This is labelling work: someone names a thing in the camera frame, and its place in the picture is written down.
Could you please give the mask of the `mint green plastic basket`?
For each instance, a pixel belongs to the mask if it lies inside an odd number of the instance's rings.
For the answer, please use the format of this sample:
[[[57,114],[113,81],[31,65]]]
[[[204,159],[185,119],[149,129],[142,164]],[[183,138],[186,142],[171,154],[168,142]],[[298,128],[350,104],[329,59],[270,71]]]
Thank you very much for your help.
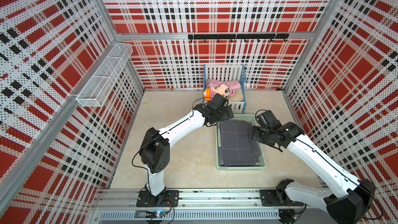
[[[254,115],[251,114],[235,114],[234,120],[241,120],[241,121],[247,121],[252,124],[252,127],[257,126],[257,123],[255,121]],[[219,165],[219,155],[218,155],[218,146],[219,146],[219,123],[216,125],[216,153],[217,153],[217,167],[220,170],[261,170],[266,167],[266,162],[265,162],[265,157],[262,151],[261,145],[258,143],[260,151],[261,151],[261,165],[258,167],[221,167]]]

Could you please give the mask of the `dark grey checked pillowcase back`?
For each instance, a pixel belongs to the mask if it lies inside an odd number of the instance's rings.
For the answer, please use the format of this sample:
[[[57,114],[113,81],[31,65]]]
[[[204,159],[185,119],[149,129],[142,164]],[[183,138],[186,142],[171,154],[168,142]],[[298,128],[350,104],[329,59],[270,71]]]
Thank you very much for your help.
[[[221,167],[258,167],[261,151],[251,138],[252,124],[241,120],[219,123],[219,165]]]

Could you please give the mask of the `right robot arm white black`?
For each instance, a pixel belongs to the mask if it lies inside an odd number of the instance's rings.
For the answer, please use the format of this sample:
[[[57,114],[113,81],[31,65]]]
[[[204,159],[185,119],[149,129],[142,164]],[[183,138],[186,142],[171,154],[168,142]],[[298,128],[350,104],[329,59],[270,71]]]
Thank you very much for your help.
[[[327,185],[321,190],[283,179],[276,186],[276,199],[280,204],[301,202],[316,207],[338,224],[356,224],[364,218],[375,201],[376,187],[370,180],[360,180],[343,169],[295,123],[281,124],[270,110],[262,110],[255,119],[257,125],[252,130],[255,141],[279,151],[289,150]]]

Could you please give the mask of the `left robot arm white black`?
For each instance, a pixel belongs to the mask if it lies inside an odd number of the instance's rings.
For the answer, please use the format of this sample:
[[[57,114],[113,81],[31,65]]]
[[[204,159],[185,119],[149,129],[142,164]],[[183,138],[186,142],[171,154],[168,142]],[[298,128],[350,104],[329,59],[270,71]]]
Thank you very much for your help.
[[[179,196],[177,190],[167,190],[164,183],[164,170],[171,160],[173,146],[192,131],[203,126],[212,127],[219,122],[234,117],[229,100],[216,94],[209,102],[192,105],[191,111],[175,123],[161,128],[147,130],[140,149],[136,153],[140,156],[147,173],[147,183],[144,191],[139,193],[137,207],[158,207],[166,204],[171,208],[178,205],[174,197]]]

